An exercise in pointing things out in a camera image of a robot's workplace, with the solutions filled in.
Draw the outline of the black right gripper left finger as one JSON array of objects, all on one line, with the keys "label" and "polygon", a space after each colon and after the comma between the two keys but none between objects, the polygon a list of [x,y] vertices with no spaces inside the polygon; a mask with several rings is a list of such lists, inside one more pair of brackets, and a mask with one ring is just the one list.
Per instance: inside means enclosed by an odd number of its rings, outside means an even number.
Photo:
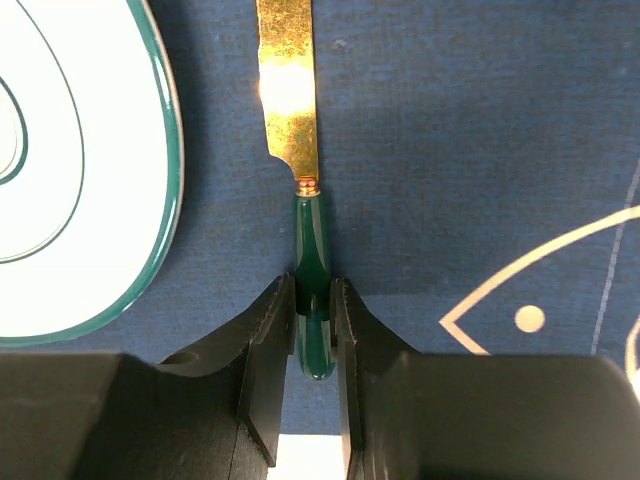
[{"label": "black right gripper left finger", "polygon": [[294,281],[158,364],[1,357],[5,479],[263,479],[277,458]]}]

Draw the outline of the blue cloth with gold script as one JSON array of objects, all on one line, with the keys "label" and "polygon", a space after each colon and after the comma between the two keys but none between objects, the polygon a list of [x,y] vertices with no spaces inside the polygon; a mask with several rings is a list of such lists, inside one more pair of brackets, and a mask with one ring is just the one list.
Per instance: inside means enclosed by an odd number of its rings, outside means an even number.
[{"label": "blue cloth with gold script", "polygon": [[[294,263],[256,1],[1,5],[1,346],[159,362]],[[315,1],[330,271],[428,353],[639,381],[639,5]]]}]

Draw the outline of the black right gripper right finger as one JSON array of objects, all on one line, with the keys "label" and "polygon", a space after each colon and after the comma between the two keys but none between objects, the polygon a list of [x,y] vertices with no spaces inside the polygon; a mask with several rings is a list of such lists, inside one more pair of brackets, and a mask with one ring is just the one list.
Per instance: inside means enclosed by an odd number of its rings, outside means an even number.
[{"label": "black right gripper right finger", "polygon": [[349,479],[635,479],[639,404],[600,357],[427,354],[331,286]]}]

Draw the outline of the gold knife green handle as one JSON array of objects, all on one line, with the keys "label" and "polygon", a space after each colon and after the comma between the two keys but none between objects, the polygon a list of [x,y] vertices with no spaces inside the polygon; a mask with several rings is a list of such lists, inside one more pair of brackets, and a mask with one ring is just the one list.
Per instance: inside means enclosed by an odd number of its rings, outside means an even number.
[{"label": "gold knife green handle", "polygon": [[320,186],[312,4],[266,0],[256,4],[259,96],[268,152],[291,170],[297,348],[301,370],[313,380],[334,369],[330,323],[330,249]]}]

